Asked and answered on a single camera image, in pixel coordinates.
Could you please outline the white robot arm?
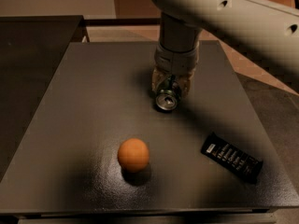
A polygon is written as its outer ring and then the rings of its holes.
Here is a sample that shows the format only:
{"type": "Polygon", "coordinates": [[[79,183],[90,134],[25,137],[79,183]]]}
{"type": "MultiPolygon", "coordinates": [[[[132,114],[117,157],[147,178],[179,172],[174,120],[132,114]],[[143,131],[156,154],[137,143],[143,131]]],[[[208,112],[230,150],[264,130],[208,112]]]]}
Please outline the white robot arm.
{"type": "Polygon", "coordinates": [[[155,61],[166,72],[192,72],[205,29],[299,91],[298,10],[268,0],[151,1],[162,12],[155,61]]]}

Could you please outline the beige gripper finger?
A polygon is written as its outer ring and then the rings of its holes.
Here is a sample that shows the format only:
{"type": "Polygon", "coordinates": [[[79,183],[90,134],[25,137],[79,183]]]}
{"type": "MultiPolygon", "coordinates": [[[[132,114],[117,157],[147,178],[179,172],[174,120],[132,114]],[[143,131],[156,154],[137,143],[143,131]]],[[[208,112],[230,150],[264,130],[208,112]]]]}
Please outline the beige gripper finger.
{"type": "Polygon", "coordinates": [[[187,75],[177,77],[177,84],[181,90],[182,98],[185,98],[189,94],[193,76],[194,73],[189,73],[187,75]]]}
{"type": "Polygon", "coordinates": [[[169,74],[163,69],[155,66],[152,72],[151,88],[155,96],[164,93],[169,86],[169,74]]]}

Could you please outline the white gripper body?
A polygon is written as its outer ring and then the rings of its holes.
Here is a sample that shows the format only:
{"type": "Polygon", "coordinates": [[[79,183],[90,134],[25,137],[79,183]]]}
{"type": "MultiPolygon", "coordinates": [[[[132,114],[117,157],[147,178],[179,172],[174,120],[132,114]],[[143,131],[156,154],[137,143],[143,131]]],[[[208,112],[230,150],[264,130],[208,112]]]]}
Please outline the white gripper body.
{"type": "Polygon", "coordinates": [[[190,51],[175,52],[158,44],[154,55],[157,66],[166,73],[175,76],[191,74],[199,61],[199,46],[190,51]]]}

